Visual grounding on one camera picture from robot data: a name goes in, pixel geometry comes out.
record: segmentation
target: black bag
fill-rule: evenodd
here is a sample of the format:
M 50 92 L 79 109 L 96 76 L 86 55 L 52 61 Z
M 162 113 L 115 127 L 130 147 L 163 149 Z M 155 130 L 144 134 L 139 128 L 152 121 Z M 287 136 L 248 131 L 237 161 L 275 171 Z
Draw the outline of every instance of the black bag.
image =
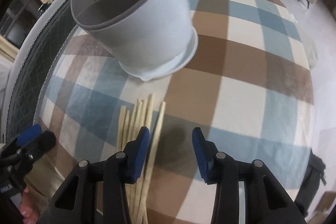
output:
M 320 180 L 326 185 L 324 170 L 326 165 L 321 158 L 310 150 L 310 157 L 306 173 L 294 203 L 304 217 L 308 215 L 308 209 L 320 187 Z

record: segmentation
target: bamboo stick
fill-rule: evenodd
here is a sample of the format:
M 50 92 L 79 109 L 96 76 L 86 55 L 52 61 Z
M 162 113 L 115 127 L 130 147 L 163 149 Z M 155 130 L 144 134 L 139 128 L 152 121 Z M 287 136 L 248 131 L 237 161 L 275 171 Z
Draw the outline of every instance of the bamboo stick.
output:
M 140 208 L 139 208 L 139 213 L 136 218 L 136 224 L 142 224 L 142 218 L 146 211 L 146 200 L 147 200 L 148 190 L 149 190 L 149 186 L 150 186 L 150 182 L 152 178 L 156 152 L 158 149 L 165 108 L 166 108 L 166 103 L 163 101 L 160 106 L 159 116 L 157 119 L 157 124 L 155 126 L 154 134 L 153 134 L 152 146 L 151 146 L 150 153 L 148 156 L 146 173 L 145 173 L 145 178 L 144 178 L 144 183 L 143 183 L 141 198 L 140 198 Z
M 154 98 L 155 98 L 154 94 L 151 94 L 149 96 L 147 115 L 146 115 L 146 120 L 145 120 L 145 126 L 149 130 L 151 130 L 151 126 L 152 126 Z
M 127 143 L 127 133 L 128 133 L 128 128 L 129 128 L 129 110 L 126 112 L 126 117 L 125 117 L 125 123 L 124 123 L 124 128 L 123 128 L 123 138 L 121 142 L 121 150 L 125 149 L 126 143 Z
M 138 106 L 138 109 L 137 109 L 137 112 L 136 112 L 135 122 L 134 122 L 133 132 L 132 132 L 132 140 L 135 140 L 135 138 L 137 137 L 141 112 L 142 112 L 142 101 L 139 103 L 139 106 Z M 131 192 L 130 193 L 130 199 L 129 199 L 129 202 L 128 202 L 129 212 L 130 212 L 131 216 L 133 215 L 133 212 L 134 212 L 135 189 L 136 189 L 135 184 L 132 184 L 131 185 L 131 190 L 130 190 L 130 192 Z
M 125 123 L 125 116 L 126 116 L 126 106 L 121 106 L 120 113 L 119 113 L 119 121 L 118 121 L 118 135 L 117 135 L 117 151 L 121 151 L 121 144 L 123 139 L 123 129 Z

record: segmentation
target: hand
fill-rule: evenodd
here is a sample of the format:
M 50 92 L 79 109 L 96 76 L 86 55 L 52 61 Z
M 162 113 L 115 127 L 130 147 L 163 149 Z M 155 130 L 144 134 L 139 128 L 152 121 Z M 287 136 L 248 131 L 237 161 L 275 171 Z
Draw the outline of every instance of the hand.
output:
M 19 211 L 24 217 L 24 224 L 36 224 L 40 217 L 39 210 L 33 202 L 33 198 L 29 193 L 28 187 L 22 193 Z

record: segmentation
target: blue stripe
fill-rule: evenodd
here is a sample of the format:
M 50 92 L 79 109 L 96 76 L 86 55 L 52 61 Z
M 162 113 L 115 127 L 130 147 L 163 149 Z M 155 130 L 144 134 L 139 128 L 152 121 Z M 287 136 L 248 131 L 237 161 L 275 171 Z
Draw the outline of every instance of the blue stripe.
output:
M 298 189 L 303 180 L 310 147 L 269 141 L 239 135 L 218 128 L 210 128 L 209 141 L 235 160 L 262 160 L 286 189 Z M 195 179 L 202 180 L 199 172 Z
M 248 20 L 301 41 L 294 23 L 282 18 L 278 12 L 276 12 L 275 9 L 277 7 L 274 3 L 269 2 L 270 5 L 266 5 L 266 0 L 263 0 L 263 2 L 257 0 L 256 3 L 261 8 L 231 0 L 189 0 L 191 10 Z
M 269 141 L 293 144 L 297 123 L 297 99 L 266 90 L 261 137 Z
M 191 11 L 196 11 L 197 4 L 199 0 L 188 0 L 189 1 L 189 9 Z
M 54 104 L 56 103 L 62 83 L 63 83 L 62 78 L 56 75 L 51 75 L 47 89 L 45 91 L 45 96 Z
M 128 73 L 121 68 L 119 61 L 113 57 L 108 57 L 101 68 L 93 90 L 119 98 L 127 78 Z

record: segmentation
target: person's finger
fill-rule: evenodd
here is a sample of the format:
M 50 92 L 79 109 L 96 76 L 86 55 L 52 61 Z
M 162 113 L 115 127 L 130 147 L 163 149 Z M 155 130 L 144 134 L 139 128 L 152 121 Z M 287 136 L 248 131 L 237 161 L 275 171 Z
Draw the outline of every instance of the person's finger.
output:
M 22 198 L 21 198 L 21 204 L 19 206 L 19 211 L 22 214 L 24 218 L 28 218 L 31 216 L 31 214 L 34 211 L 34 204 L 32 200 L 30 199 L 30 196 L 28 193 L 23 192 Z
M 24 218 L 23 223 L 24 224 L 36 224 L 37 220 L 39 219 L 39 216 L 36 212 L 33 212 L 29 218 Z

